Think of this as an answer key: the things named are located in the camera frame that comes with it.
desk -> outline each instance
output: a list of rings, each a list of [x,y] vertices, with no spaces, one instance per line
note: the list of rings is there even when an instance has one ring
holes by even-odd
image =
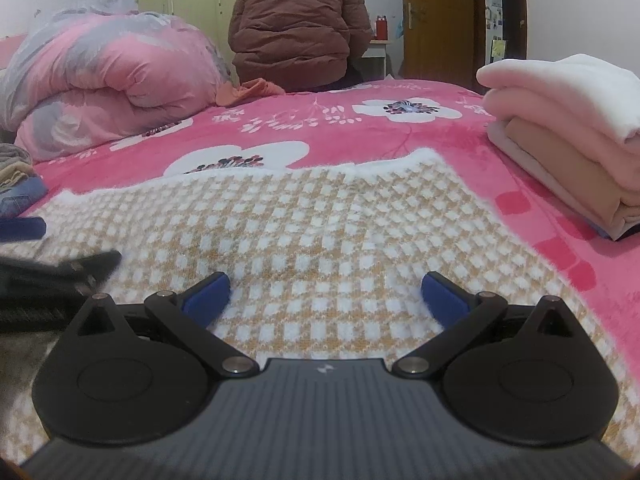
[[[386,77],[386,46],[390,45],[391,41],[371,40],[369,49],[362,56],[363,59],[382,59],[383,60],[383,75],[382,79]]]

person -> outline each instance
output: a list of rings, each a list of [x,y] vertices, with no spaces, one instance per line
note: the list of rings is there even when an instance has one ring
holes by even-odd
[[[351,59],[372,37],[364,0],[237,0],[228,41],[241,83],[263,78],[299,92],[362,83]]]

gray ribbed panel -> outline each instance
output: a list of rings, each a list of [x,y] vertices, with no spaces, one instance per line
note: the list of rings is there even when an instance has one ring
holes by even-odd
[[[479,436],[382,361],[274,360],[223,383],[171,436],[120,450],[55,440],[25,469],[33,480],[602,480],[627,466],[597,442],[538,451]]]

comforter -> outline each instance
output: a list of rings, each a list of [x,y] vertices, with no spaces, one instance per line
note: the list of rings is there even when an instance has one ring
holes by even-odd
[[[0,130],[36,162],[179,121],[229,80],[217,48],[176,16],[107,2],[32,31],[0,82]]]

red thermos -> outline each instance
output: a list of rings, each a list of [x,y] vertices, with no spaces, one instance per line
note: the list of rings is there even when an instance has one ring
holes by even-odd
[[[380,41],[389,39],[389,24],[386,16],[378,16],[376,20],[376,39]]]

